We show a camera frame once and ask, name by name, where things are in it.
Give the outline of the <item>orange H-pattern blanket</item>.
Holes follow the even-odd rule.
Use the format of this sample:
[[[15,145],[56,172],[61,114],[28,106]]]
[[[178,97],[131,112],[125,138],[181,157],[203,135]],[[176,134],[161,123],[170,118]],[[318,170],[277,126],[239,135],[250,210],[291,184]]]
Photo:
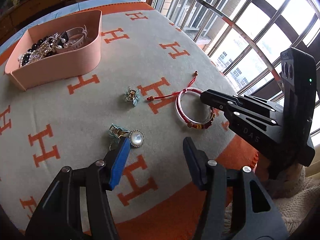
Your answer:
[[[145,3],[101,7],[101,60],[90,73],[18,90],[1,74],[1,206],[19,232],[59,172],[82,168],[108,151],[112,124],[145,135],[121,181],[107,194],[121,239],[190,239],[205,194],[192,183],[182,150],[197,148],[226,168],[254,166],[257,152],[216,112],[208,129],[191,129],[165,96],[192,83],[234,90],[208,56]],[[127,87],[141,90],[136,106]]]

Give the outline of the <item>metal window grille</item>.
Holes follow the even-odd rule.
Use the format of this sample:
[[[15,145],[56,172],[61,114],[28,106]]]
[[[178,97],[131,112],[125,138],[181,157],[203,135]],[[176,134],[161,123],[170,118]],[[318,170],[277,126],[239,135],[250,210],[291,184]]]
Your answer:
[[[239,95],[283,102],[287,48],[319,60],[319,11],[311,0],[146,0],[186,33]]]

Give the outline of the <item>small teal flower clip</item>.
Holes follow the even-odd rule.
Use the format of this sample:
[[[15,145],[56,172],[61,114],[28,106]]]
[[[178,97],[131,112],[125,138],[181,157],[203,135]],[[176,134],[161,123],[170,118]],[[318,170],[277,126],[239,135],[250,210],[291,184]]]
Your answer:
[[[125,102],[130,102],[134,106],[136,106],[140,98],[141,98],[140,89],[132,89],[130,86],[127,87],[127,90],[125,92]]]

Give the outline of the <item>cream knitted cloth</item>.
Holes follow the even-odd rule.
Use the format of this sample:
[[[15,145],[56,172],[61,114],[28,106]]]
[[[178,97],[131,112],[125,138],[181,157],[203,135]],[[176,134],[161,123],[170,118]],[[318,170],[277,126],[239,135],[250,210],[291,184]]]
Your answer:
[[[291,235],[319,198],[319,180],[306,177],[305,167],[300,164],[292,165],[285,174],[283,187],[272,199]]]

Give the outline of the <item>round pearl brooch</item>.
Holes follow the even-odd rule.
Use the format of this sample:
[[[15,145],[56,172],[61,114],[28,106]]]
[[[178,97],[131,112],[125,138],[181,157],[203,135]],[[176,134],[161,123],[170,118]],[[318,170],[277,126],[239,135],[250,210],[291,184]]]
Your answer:
[[[139,148],[145,142],[145,136],[141,130],[134,129],[129,131],[123,127],[112,124],[108,130],[108,135],[112,138],[112,142],[119,144],[122,138],[129,139],[132,147]]]

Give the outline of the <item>pink jewelry tray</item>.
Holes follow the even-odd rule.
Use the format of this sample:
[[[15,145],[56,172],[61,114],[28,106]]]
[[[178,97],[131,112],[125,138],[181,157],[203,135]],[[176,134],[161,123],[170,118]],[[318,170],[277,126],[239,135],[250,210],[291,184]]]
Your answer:
[[[20,90],[91,72],[101,59],[101,10],[35,25],[13,49],[5,75]]]

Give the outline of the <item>silver leaf brooch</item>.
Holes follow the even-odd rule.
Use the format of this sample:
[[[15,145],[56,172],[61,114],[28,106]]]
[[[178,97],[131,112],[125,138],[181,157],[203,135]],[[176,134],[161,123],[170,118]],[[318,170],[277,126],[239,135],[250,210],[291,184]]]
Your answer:
[[[51,36],[46,36],[37,43],[34,43],[20,59],[21,66],[33,63],[44,59],[45,57],[52,56],[56,53],[54,45],[57,42],[60,33],[55,33]]]

